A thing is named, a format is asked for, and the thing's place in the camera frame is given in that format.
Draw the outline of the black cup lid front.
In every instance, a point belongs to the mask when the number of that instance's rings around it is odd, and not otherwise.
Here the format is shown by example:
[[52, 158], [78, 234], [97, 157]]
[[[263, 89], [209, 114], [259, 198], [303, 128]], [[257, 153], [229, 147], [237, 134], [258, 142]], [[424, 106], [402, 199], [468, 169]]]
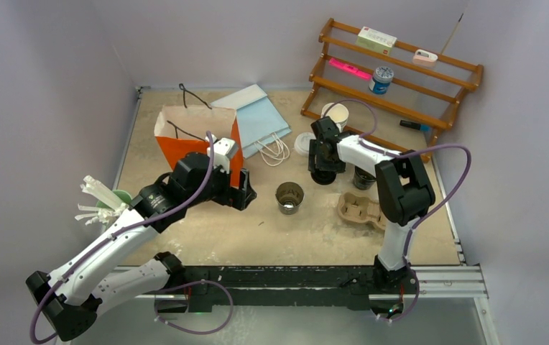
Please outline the black cup lid front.
[[312, 180], [319, 185], [330, 185], [335, 182], [335, 172], [316, 170], [310, 174]]

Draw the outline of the black paper cup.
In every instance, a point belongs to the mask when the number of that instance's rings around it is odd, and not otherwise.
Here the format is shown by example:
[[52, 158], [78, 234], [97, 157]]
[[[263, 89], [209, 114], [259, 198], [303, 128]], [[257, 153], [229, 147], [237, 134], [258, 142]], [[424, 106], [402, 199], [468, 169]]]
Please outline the black paper cup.
[[284, 182], [275, 191], [278, 208], [284, 215], [297, 213], [304, 198], [304, 190], [294, 182]]
[[359, 190], [368, 190], [376, 183], [376, 178], [359, 167], [354, 168], [353, 185]]

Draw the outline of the orange paper bag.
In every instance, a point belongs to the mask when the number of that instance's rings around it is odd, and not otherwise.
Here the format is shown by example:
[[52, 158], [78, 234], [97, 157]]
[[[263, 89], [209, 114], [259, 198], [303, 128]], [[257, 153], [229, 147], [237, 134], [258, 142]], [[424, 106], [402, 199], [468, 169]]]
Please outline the orange paper bag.
[[200, 105], [190, 105], [186, 96], [196, 96], [184, 84], [181, 106], [162, 107], [154, 125], [154, 136], [170, 167], [174, 167], [189, 152], [206, 153], [210, 132], [215, 139], [229, 138], [235, 141], [239, 150], [231, 158], [231, 182], [234, 187], [240, 183], [240, 169], [244, 158], [241, 149], [241, 136], [236, 118], [236, 110], [212, 106], [200, 97]]

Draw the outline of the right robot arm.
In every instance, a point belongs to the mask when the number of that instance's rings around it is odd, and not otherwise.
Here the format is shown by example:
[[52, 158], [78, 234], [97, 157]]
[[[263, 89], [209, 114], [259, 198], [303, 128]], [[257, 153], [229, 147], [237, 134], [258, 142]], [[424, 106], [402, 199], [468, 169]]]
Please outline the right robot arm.
[[379, 206], [386, 218], [382, 248], [375, 257], [373, 282], [389, 293], [409, 275], [407, 258], [412, 226], [435, 203], [435, 193], [419, 153], [389, 151], [341, 132], [327, 116], [310, 125], [315, 139], [309, 144], [308, 170], [314, 182], [330, 185], [352, 164], [375, 179]]

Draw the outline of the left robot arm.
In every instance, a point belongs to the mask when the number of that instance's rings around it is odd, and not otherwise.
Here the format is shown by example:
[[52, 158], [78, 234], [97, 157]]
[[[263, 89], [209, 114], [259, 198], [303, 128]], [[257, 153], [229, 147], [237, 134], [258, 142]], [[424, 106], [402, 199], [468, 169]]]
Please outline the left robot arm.
[[222, 155], [191, 152], [171, 172], [140, 190], [130, 207], [76, 257], [49, 273], [36, 271], [26, 285], [37, 304], [29, 335], [33, 344], [72, 340], [86, 332], [106, 311], [149, 292], [192, 291], [209, 280], [191, 280], [181, 261], [160, 252], [140, 267], [113, 275], [119, 263], [143, 243], [185, 218], [188, 209], [213, 201], [243, 211], [257, 194], [250, 172], [224, 167]]

